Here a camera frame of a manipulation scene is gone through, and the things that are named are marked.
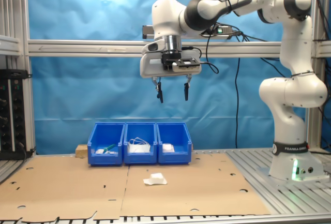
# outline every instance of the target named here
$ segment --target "green object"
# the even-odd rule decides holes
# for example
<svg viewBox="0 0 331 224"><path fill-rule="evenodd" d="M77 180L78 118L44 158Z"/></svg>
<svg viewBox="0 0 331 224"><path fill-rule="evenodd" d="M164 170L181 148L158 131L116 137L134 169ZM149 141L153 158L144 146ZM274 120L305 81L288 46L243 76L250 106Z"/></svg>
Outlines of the green object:
<svg viewBox="0 0 331 224"><path fill-rule="evenodd" d="M296 179L296 169L298 167L298 160L295 159L293 162L292 180Z"/></svg>
<svg viewBox="0 0 331 224"><path fill-rule="evenodd" d="M106 147L105 149L103 149L103 152L105 153L106 151L109 151L111 148L114 148L114 147L115 147L115 145L112 144L112 145Z"/></svg>

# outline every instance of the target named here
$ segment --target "white object in bin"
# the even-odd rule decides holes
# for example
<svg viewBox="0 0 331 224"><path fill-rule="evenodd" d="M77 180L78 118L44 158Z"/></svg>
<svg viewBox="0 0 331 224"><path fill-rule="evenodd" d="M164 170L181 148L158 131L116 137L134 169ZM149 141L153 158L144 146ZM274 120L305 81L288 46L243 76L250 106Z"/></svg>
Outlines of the white object in bin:
<svg viewBox="0 0 331 224"><path fill-rule="evenodd" d="M175 152L174 146L172 144L163 144L162 150L164 153L174 153Z"/></svg>
<svg viewBox="0 0 331 224"><path fill-rule="evenodd" d="M162 173L154 173L148 179L144 179L144 184L167 184L167 180L163 177Z"/></svg>
<svg viewBox="0 0 331 224"><path fill-rule="evenodd" d="M139 137L129 140L128 143L129 153L149 153L150 149L151 149L151 145L147 141L140 139Z"/></svg>
<svg viewBox="0 0 331 224"><path fill-rule="evenodd" d="M97 149L95 153L96 154L103 154L103 149Z"/></svg>

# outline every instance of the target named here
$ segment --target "crumpled paper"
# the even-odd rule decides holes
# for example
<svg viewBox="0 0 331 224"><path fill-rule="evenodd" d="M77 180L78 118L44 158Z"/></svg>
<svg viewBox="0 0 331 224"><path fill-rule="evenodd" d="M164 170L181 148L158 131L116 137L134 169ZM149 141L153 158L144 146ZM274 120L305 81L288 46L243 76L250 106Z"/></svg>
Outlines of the crumpled paper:
<svg viewBox="0 0 331 224"><path fill-rule="evenodd" d="M148 179L144 179L144 184L167 184L167 180L163 177L162 173L154 173Z"/></svg>

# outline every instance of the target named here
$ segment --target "aluminum frame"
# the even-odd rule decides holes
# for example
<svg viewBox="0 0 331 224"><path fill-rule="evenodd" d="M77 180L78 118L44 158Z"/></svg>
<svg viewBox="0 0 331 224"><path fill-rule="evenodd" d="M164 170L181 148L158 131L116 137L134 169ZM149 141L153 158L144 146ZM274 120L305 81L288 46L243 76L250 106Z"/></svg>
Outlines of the aluminum frame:
<svg viewBox="0 0 331 224"><path fill-rule="evenodd" d="M312 0L313 38L323 39L322 20ZM324 9L328 13L329 0ZM26 69L31 72L30 56L49 57L141 57L142 47L148 41L97 40L31 40L28 27L27 0L0 0L0 68ZM183 42L185 46L199 47L205 54L206 42ZM279 57L280 42L211 42L209 57ZM324 58L331 55L331 41L314 42L312 64L315 72L324 78ZM35 146L32 79L24 80L24 109L27 148ZM311 147L319 147L322 116L318 109L306 110L306 136Z"/></svg>
<svg viewBox="0 0 331 224"><path fill-rule="evenodd" d="M326 17L328 17L329 10L329 0L324 0L323 8ZM312 0L312 23L313 23L313 40L323 40L325 39L325 31L323 28L324 19L322 19L317 0ZM312 55L312 68L316 75L324 81L325 76L325 56L326 53L321 53L320 51L327 47L330 41L315 42L313 46ZM306 140L310 147L320 147L321 146L321 136L322 136L322 113L318 108L306 109Z"/></svg>
<svg viewBox="0 0 331 224"><path fill-rule="evenodd" d="M31 73L31 63L27 56L28 39L27 0L0 0L1 69L21 69ZM23 80L23 97L26 149L29 151L35 147L32 79Z"/></svg>

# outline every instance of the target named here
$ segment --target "electrical panel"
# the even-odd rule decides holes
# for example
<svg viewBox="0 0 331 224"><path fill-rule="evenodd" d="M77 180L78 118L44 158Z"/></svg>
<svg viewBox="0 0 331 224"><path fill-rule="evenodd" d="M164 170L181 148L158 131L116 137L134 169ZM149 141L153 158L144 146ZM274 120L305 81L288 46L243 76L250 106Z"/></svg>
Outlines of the electrical panel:
<svg viewBox="0 0 331 224"><path fill-rule="evenodd" d="M26 71L0 70L0 160L24 159L27 151L23 80Z"/></svg>

